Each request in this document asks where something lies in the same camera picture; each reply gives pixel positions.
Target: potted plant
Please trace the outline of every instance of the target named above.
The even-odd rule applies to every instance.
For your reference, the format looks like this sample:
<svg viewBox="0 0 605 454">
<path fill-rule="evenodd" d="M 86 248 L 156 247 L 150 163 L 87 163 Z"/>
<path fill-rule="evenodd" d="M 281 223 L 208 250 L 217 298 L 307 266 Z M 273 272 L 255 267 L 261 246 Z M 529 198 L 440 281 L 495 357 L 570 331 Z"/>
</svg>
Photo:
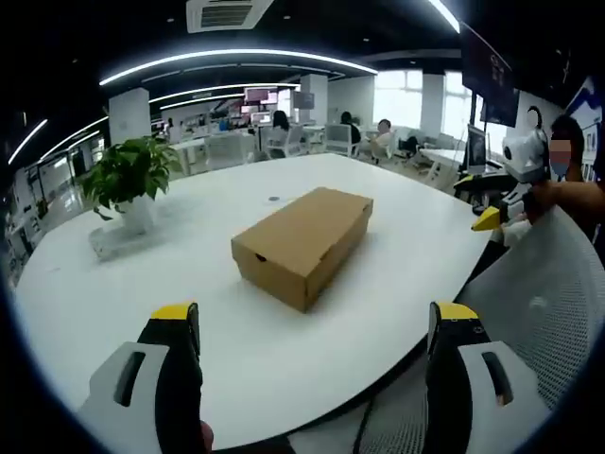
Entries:
<svg viewBox="0 0 605 454">
<path fill-rule="evenodd" d="M 158 189 L 167 191 L 170 169 L 181 171 L 174 149 L 153 137 L 130 139 L 105 151 L 82 180 L 82 191 L 103 220 L 112 217 L 99 207 L 114 209 L 122 215 L 126 229 L 140 235 L 153 227 L 152 201 Z"/>
</svg>

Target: window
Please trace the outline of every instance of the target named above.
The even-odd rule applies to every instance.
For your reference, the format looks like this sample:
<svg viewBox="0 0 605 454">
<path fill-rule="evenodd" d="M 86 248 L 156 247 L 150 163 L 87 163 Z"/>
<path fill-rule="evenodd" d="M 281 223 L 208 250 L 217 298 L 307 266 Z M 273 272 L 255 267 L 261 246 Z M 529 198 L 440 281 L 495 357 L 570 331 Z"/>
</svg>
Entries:
<svg viewBox="0 0 605 454">
<path fill-rule="evenodd" d="M 423 72 L 386 71 L 374 80 L 373 122 L 419 129 L 423 109 Z"/>
<path fill-rule="evenodd" d="M 441 132 L 455 139 L 465 140 L 467 125 L 471 118 L 471 91 L 462 85 L 462 73 L 445 74 L 445 96 L 443 101 L 443 120 Z M 483 130 L 484 123 L 480 121 L 483 98 L 476 99 L 475 125 Z M 508 128 L 503 125 L 488 123 L 487 134 L 490 138 L 490 149 L 502 154 L 502 141 L 507 135 Z"/>
</svg>

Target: ceiling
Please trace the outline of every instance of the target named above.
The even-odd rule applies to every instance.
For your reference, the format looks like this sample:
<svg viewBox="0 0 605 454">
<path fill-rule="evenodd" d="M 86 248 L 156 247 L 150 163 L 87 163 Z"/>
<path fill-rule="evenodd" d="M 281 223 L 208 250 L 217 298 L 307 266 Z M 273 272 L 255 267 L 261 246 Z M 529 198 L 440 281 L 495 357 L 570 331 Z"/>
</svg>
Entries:
<svg viewBox="0 0 605 454">
<path fill-rule="evenodd" d="M 563 10 L 544 0 L 443 3 L 503 55 L 518 88 L 564 106 L 583 82 L 591 42 L 586 32 L 590 27 L 583 25 L 591 19 L 582 18 L 580 10 L 569 6 Z M 331 71 L 330 77 L 365 74 L 324 61 L 230 56 L 175 61 L 99 86 L 100 80 L 115 72 L 170 55 L 273 48 L 363 61 L 375 54 L 423 49 L 433 51 L 426 54 L 430 58 L 423 59 L 421 53 L 420 58 L 365 64 L 380 70 L 411 66 L 414 61 L 415 67 L 435 72 L 460 65 L 459 59 L 446 58 L 448 49 L 459 49 L 458 34 L 426 0 L 275 0 L 255 29 L 195 34 L 187 33 L 185 4 L 185 0 L 66 0 L 37 2 L 35 8 L 27 2 L 11 4 L 11 20 L 26 32 L 14 35 L 15 27 L 0 32 L 9 62 L 1 84 L 0 139 L 8 143 L 5 152 L 15 149 L 35 124 L 48 118 L 13 166 L 34 162 L 61 139 L 103 116 L 109 97 L 129 88 L 143 86 L 157 97 L 219 84 L 275 82 L 313 72 L 266 64 L 318 68 Z M 577 29 L 570 26 L 576 18 L 583 24 Z M 570 72 L 565 77 L 568 60 Z M 221 67 L 203 68 L 217 65 Z M 174 74 L 146 80 L 166 73 Z"/>
</svg>

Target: led light strip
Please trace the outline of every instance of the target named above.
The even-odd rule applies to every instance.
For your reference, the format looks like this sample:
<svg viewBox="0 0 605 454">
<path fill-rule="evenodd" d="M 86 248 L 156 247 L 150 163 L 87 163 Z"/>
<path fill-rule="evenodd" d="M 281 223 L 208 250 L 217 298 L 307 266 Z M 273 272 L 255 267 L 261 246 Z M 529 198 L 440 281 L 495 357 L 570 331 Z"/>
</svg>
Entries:
<svg viewBox="0 0 605 454">
<path fill-rule="evenodd" d="M 445 18 L 447 22 L 450 23 L 450 26 L 454 28 L 456 33 L 460 33 L 460 24 L 454 17 L 454 14 L 441 2 L 441 0 L 428 0 L 428 3 L 433 5 L 435 9 L 441 13 L 441 16 Z"/>
<path fill-rule="evenodd" d="M 186 92 L 173 93 L 172 95 L 160 96 L 149 101 L 149 104 L 152 102 L 163 101 L 164 99 L 170 99 L 171 97 L 177 96 L 185 96 L 192 95 L 194 93 L 202 93 L 202 92 L 212 92 L 214 90 L 228 90 L 230 88 L 252 88 L 252 87 L 289 87 L 289 88 L 297 88 L 300 87 L 299 83 L 237 83 L 235 85 L 218 85 L 217 87 L 207 87 L 207 88 L 198 88 L 196 90 L 188 90 Z"/>
<path fill-rule="evenodd" d="M 194 104 L 196 102 L 205 102 L 205 101 L 214 101 L 216 99 L 228 99 L 230 97 L 244 97 L 246 94 L 244 93 L 236 93 L 234 95 L 221 95 L 221 96 L 210 96 L 210 97 L 201 97 L 200 99 L 191 99 L 190 101 L 177 102 L 176 104 L 168 104 L 167 106 L 162 106 L 160 108 L 161 111 L 165 109 L 171 109 L 173 107 L 184 106 L 186 104 Z"/>
<path fill-rule="evenodd" d="M 31 138 L 34 135 L 36 135 L 36 132 L 38 132 L 39 130 L 41 130 L 46 123 L 48 123 L 47 119 L 45 119 L 45 120 L 41 121 L 40 123 L 38 123 L 38 126 L 36 126 L 36 128 L 34 128 L 32 130 L 32 132 L 30 132 L 27 135 L 27 137 L 24 139 L 24 141 L 21 144 L 19 144 L 19 147 L 17 147 L 17 149 L 15 150 L 15 152 L 12 153 L 12 156 L 10 156 L 10 158 L 9 158 L 9 166 L 10 166 L 10 163 L 12 163 L 14 161 L 14 159 L 17 157 L 17 154 L 19 154 L 19 151 L 21 151 L 23 149 L 23 147 L 26 145 L 26 143 L 29 142 L 29 140 L 31 140 Z"/>
<path fill-rule="evenodd" d="M 81 139 L 79 139 L 77 142 L 74 142 L 72 145 L 70 145 L 70 146 L 67 148 L 67 151 L 69 151 L 70 149 L 72 149 L 72 148 L 73 148 L 73 147 L 75 147 L 76 145 L 79 145 L 79 144 L 81 144 L 82 142 L 85 142 L 85 141 L 87 141 L 88 139 L 91 139 L 91 138 L 95 137 L 97 134 L 100 134 L 100 133 L 101 133 L 101 131 L 95 131 L 95 132 L 93 132 L 93 133 L 88 134 L 86 137 L 82 137 L 82 138 L 81 138 Z"/>
<path fill-rule="evenodd" d="M 140 64 L 138 66 L 134 66 L 131 69 L 127 69 L 126 71 L 122 71 L 121 73 L 117 73 L 117 74 L 114 74 L 113 76 L 109 76 L 108 78 L 101 80 L 98 84 L 101 86 L 107 85 L 108 83 L 121 79 L 122 77 L 128 76 L 129 74 L 133 74 L 133 73 L 142 71 L 144 69 L 147 69 L 147 68 L 150 68 L 153 66 L 158 66 L 160 64 L 170 63 L 172 61 L 196 59 L 196 58 L 202 58 L 202 57 L 213 57 L 216 55 L 273 55 L 273 56 L 280 55 L 283 57 L 297 57 L 297 58 L 301 58 L 301 59 L 325 61 L 328 63 L 338 64 L 340 66 L 347 66 L 347 67 L 350 67 L 353 69 L 358 69 L 360 71 L 365 71 L 367 73 L 374 74 L 374 75 L 378 74 L 378 71 L 371 69 L 367 66 L 362 66 L 362 65 L 356 64 L 356 63 L 351 63 L 349 61 L 333 59 L 331 57 L 324 57 L 322 55 L 307 54 L 305 52 L 292 52 L 289 50 L 276 50 L 276 49 L 220 49 L 220 50 L 205 50 L 205 51 L 201 51 L 201 52 L 192 52 L 189 54 L 174 55 L 172 57 L 166 57 L 166 58 L 160 59 L 160 60 L 149 61 L 147 63 Z"/>
<path fill-rule="evenodd" d="M 56 150 L 58 147 L 60 147 L 61 145 L 63 145 L 65 142 L 70 141 L 71 139 L 73 139 L 74 137 L 76 137 L 78 134 L 80 134 L 81 132 L 85 132 L 86 130 L 88 130 L 89 128 L 91 128 L 94 125 L 98 125 L 99 123 L 107 120 L 109 117 L 108 116 L 104 116 L 103 118 L 99 118 L 98 120 L 94 121 L 93 123 L 91 123 L 88 126 L 85 126 L 84 128 L 82 128 L 81 130 L 78 130 L 76 132 L 74 132 L 72 135 L 70 135 L 69 137 L 65 137 L 63 140 L 61 140 L 55 147 L 51 148 L 49 151 L 47 151 L 42 158 L 40 158 L 38 160 L 38 164 L 41 163 L 44 158 L 46 156 L 48 156 L 50 153 L 52 153 L 54 150 Z"/>
</svg>

